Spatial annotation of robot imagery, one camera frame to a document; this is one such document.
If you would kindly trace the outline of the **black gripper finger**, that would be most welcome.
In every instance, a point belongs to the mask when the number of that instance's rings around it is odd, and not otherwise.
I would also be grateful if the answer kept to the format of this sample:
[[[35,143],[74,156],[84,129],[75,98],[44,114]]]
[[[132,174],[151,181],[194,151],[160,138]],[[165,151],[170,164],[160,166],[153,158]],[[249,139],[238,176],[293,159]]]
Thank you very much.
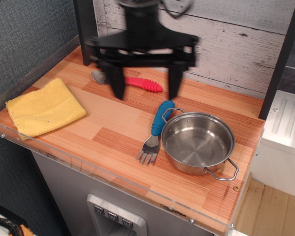
[[[168,88],[169,99],[174,99],[179,91],[180,83],[183,77],[184,67],[182,64],[174,64],[169,66],[168,71]]]
[[[106,78],[109,81],[115,97],[122,100],[125,91],[123,68],[109,64],[104,66],[102,70],[106,74]]]

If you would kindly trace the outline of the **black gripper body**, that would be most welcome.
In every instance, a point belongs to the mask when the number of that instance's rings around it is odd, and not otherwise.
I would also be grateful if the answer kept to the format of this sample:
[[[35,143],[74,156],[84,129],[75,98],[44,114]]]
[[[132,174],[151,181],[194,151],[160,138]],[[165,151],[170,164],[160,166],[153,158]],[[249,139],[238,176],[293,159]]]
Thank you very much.
[[[157,4],[123,4],[126,29],[105,37],[89,37],[98,66],[166,67],[187,70],[195,66],[195,35],[161,24]]]

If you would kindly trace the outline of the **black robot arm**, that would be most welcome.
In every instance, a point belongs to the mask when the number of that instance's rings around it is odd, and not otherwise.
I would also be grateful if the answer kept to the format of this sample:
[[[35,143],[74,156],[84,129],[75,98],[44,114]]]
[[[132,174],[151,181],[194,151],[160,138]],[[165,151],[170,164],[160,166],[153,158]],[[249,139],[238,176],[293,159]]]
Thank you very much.
[[[160,0],[120,0],[126,29],[86,44],[90,59],[106,75],[118,99],[125,91],[125,67],[165,67],[168,69],[169,99],[177,96],[184,71],[196,64],[196,35],[173,31],[159,21]]]

